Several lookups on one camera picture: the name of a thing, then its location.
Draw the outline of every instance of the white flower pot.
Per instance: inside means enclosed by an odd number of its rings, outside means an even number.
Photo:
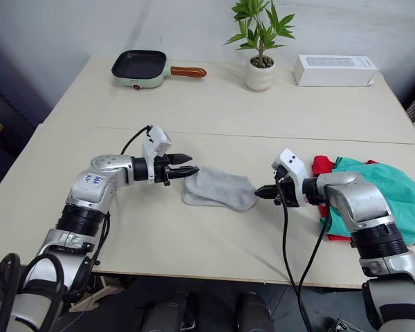
[[[269,68],[257,68],[250,63],[251,57],[246,66],[244,82],[252,90],[263,91],[272,85],[275,76],[275,63]]]

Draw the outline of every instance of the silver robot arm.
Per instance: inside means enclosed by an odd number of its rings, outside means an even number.
[[[150,126],[141,158],[98,156],[80,173],[57,225],[48,231],[35,260],[21,276],[6,323],[0,319],[0,331],[49,331],[63,303],[76,302],[83,296],[92,268],[98,264],[102,245],[102,237],[100,241],[96,237],[99,226],[109,221],[109,208],[120,188],[136,181],[169,185],[170,179],[190,176],[199,170],[193,166],[171,168],[169,165],[192,158],[165,154],[170,145],[163,130]]]
[[[290,207],[327,202],[341,214],[360,253],[367,317],[384,332],[415,331],[415,255],[407,248],[394,216],[381,194],[361,174],[338,172],[309,178],[303,162],[285,149],[273,163],[283,197]],[[280,204],[274,185],[255,194]]]

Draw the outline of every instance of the white wall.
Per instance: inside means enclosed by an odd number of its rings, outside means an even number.
[[[368,55],[400,98],[415,83],[415,0],[276,0],[296,13],[287,47],[270,54]],[[234,0],[0,0],[0,87],[43,119],[92,55],[156,49],[170,59],[241,62]]]

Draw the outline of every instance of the white box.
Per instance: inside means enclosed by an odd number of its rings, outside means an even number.
[[[368,57],[298,55],[293,75],[299,86],[367,86],[376,71]]]

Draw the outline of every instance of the red cloth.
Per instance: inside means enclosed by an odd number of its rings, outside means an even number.
[[[365,162],[365,164],[378,164],[378,163],[374,160],[368,160],[367,162]],[[323,173],[331,173],[334,167],[335,167],[335,163],[332,163],[329,160],[329,158],[327,158],[326,156],[315,156],[313,159],[313,164],[312,164],[312,172],[314,176],[319,176],[320,174],[323,174]],[[318,210],[320,211],[320,216],[322,218],[327,217],[328,212],[327,212],[325,205],[323,204],[319,205]],[[341,237],[340,235],[327,234],[327,237],[331,241],[350,241],[351,240],[350,237]]]

